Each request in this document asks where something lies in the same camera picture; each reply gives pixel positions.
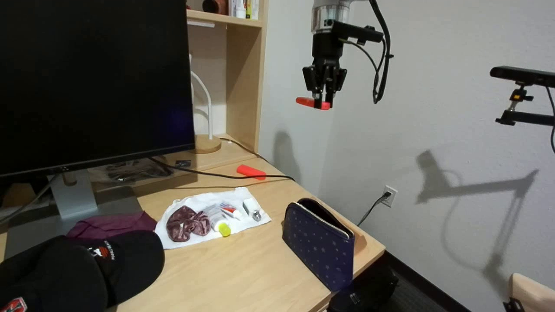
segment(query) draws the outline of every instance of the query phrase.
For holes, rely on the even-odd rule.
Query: purple cloth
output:
[[[146,212],[127,216],[99,216],[77,223],[68,236],[82,242],[99,242],[137,231],[153,233],[155,228],[156,221]]]

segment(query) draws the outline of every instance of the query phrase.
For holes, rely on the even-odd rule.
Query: monitor stand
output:
[[[141,214],[137,197],[130,188],[116,188],[94,195],[85,171],[71,172],[71,181],[59,176],[51,190],[56,207],[21,214],[7,230],[5,259],[18,256],[68,231],[94,216]]]

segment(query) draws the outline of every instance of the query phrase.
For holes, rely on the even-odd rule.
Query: wall outlet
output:
[[[385,198],[382,204],[384,204],[385,207],[392,209],[392,207],[394,207],[394,200],[396,200],[396,197],[397,197],[397,190],[394,190],[394,188],[390,188],[390,186],[385,186],[385,188],[384,188],[384,195],[385,195],[385,193],[389,193],[390,197]]]

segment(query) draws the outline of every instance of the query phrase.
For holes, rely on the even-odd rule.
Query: baseball cap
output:
[[[163,262],[149,231],[96,243],[57,236],[0,264],[0,311],[103,312],[153,285]]]

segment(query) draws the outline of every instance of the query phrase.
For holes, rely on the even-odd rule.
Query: wooden shelf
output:
[[[229,25],[229,27],[245,27],[245,28],[262,28],[262,22],[257,20],[238,20],[224,15],[210,15],[203,11],[188,11],[189,22],[214,23],[214,25]]]

